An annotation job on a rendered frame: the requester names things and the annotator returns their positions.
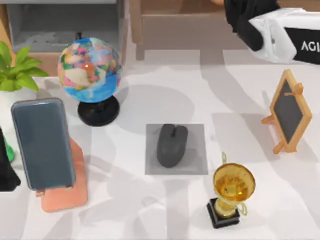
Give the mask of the dark grey computer mouse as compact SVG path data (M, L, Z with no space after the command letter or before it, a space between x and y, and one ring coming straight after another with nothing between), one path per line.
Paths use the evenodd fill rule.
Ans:
M161 166L173 168L183 159L188 143L188 129L183 125L164 124L160 129L156 157Z

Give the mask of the grey mouse pad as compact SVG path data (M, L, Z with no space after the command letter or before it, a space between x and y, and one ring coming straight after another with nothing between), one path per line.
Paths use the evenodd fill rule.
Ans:
M182 160L173 168L160 165L157 144L163 124L146 125L145 173L147 175L207 175L205 129L202 124L186 124L188 140Z

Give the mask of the colourful globe with black base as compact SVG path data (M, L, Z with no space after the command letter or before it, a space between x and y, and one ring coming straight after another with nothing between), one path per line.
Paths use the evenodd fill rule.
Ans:
M75 40L61 53L58 77L67 94L79 104L79 118L88 126L111 124L120 113L115 93L121 82L123 65L118 52L108 43L83 37L78 32Z

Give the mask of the pale wooden open shelf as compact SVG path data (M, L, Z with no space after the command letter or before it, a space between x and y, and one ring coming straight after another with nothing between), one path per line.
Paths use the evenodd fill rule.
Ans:
M136 59L147 50L245 50L218 0L127 0Z

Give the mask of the gold trophy with black base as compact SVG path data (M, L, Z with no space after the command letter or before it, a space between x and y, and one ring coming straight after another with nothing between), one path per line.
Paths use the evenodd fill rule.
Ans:
M240 223L240 216L248 215L245 204L255 192L256 180L243 165L228 163L225 152L221 153L222 165L213 174L213 189L216 198L206 205L215 229Z

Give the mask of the salmon phone stand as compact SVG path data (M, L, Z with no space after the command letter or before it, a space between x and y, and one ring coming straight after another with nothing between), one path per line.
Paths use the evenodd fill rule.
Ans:
M47 213L81 207L88 201L84 154L82 148L73 139L70 139L70 145L75 169L75 184L72 187L36 191L36 197L41 199L41 208Z

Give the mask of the grey smartphone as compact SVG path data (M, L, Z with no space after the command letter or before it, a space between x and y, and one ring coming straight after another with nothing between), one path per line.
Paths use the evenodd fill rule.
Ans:
M11 115L29 188L73 186L76 173L62 100L18 101L11 107Z

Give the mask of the wooden framed blackboard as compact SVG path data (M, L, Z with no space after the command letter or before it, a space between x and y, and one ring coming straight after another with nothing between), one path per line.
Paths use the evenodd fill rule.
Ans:
M269 107L270 115L261 120L264 125L273 122L278 131L280 141L273 149L274 154L279 154L281 150L296 152L312 120L312 112L303 92L303 84L296 81L292 71L284 70Z

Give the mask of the grey cabinet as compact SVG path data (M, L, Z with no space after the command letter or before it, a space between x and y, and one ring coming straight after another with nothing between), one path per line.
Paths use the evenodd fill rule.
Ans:
M61 53L75 39L122 48L124 0L0 0L7 8L12 49Z

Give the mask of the green plant in white pot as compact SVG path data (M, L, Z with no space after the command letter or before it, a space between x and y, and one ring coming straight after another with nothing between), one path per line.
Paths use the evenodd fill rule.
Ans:
M42 64L29 56L30 47L21 48L12 66L12 55L8 45L0 41L0 107L10 108L17 101L33 100L39 91L34 77L48 77L40 69Z

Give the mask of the small green object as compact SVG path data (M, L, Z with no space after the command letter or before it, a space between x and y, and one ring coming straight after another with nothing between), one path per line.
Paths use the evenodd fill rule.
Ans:
M6 139L4 139L4 142L5 142L5 148L6 148L8 160L10 163L12 163L15 159L15 152L13 148L8 144Z

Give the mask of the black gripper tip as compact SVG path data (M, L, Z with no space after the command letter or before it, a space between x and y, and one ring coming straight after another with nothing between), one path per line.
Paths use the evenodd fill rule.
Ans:
M9 161L5 137L0 127L0 192L13 192L21 185L21 180Z

